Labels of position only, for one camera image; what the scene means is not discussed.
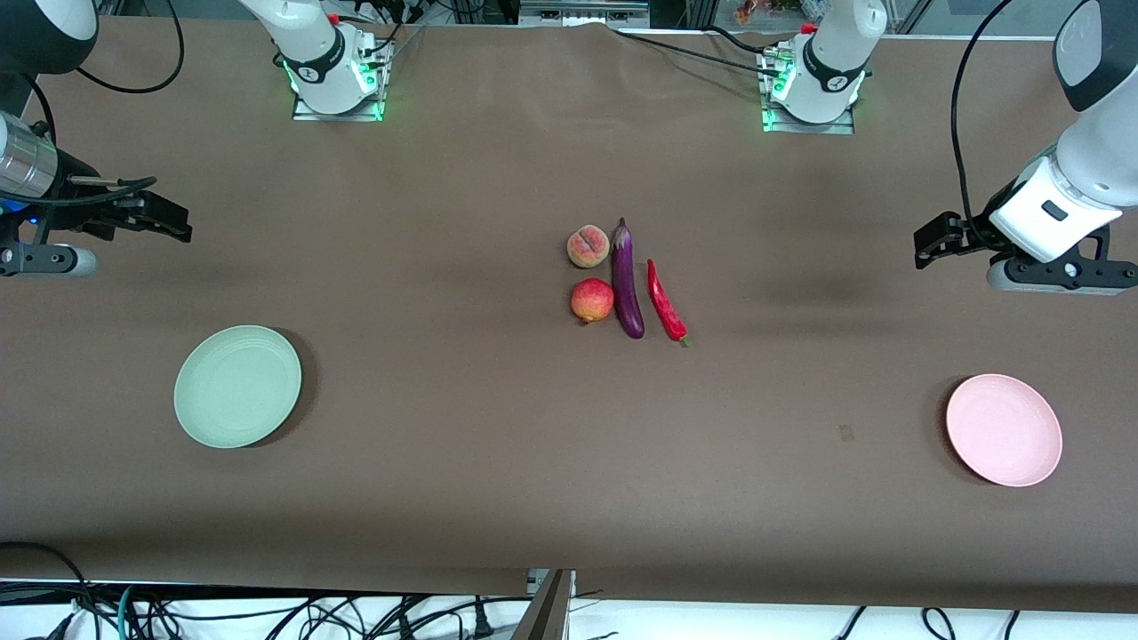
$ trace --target peach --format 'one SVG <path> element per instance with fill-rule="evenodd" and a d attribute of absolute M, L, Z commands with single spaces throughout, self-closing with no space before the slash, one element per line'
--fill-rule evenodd
<path fill-rule="evenodd" d="M 612 287 L 600 278 L 588 278 L 572 288 L 572 312 L 585 323 L 604 320 L 612 313 Z"/>
<path fill-rule="evenodd" d="M 586 224 L 569 236 L 569 260 L 582 269 L 592 269 L 609 257 L 609 237 L 599 228 Z"/>

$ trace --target black rubber band on robot base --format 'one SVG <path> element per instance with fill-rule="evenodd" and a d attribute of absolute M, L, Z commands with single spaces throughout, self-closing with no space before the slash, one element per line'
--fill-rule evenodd
<path fill-rule="evenodd" d="M 288 68 L 292 69 L 294 76 L 308 84 L 320 84 L 324 81 L 324 75 L 336 65 L 340 64 L 340 60 L 344 59 L 345 50 L 344 33 L 338 28 L 333 28 L 332 31 L 336 32 L 336 42 L 332 43 L 332 48 L 327 54 L 315 60 L 300 63 L 288 56 L 283 56 L 284 64 L 288 65 Z"/>
<path fill-rule="evenodd" d="M 822 90 L 826 93 L 839 93 L 844 91 L 851 82 L 857 80 L 857 76 L 861 75 L 861 69 L 865 68 L 865 63 L 856 69 L 841 72 L 833 67 L 828 67 L 814 55 L 814 36 L 810 36 L 806 41 L 806 46 L 802 47 L 802 61 L 806 63 L 807 71 L 810 75 L 818 79 L 818 83 L 822 84 Z"/>

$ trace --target red chili pepper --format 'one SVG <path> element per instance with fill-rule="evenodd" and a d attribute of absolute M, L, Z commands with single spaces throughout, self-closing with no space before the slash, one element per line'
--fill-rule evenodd
<path fill-rule="evenodd" d="M 668 294 L 655 274 L 655 263 L 651 260 L 648 261 L 648 295 L 652 298 L 652 305 L 655 306 L 655 313 L 663 322 L 663 330 L 668 333 L 668 337 L 684 346 L 692 346 L 692 342 L 687 339 L 687 327 L 676 313 L 676 307 L 671 306 L 671 301 L 668 300 Z"/>

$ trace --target light green plate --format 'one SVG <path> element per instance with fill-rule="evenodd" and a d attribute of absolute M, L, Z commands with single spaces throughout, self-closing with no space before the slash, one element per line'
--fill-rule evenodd
<path fill-rule="evenodd" d="M 174 383 L 174 413 L 193 440 L 234 449 L 281 426 L 300 396 L 300 359 L 284 336 L 230 327 L 185 359 Z"/>

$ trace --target plate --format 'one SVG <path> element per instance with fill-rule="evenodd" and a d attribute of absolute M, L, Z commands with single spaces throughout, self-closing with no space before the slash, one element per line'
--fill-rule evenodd
<path fill-rule="evenodd" d="M 185 359 L 174 384 L 174 413 L 190 437 L 218 449 L 262 440 L 300 396 L 300 359 L 266 327 L 230 327 Z"/>
<path fill-rule="evenodd" d="M 1063 432 L 1050 404 L 1026 384 L 999 374 L 965 380 L 948 401 L 953 448 L 982 477 L 1031 486 L 1052 475 Z"/>

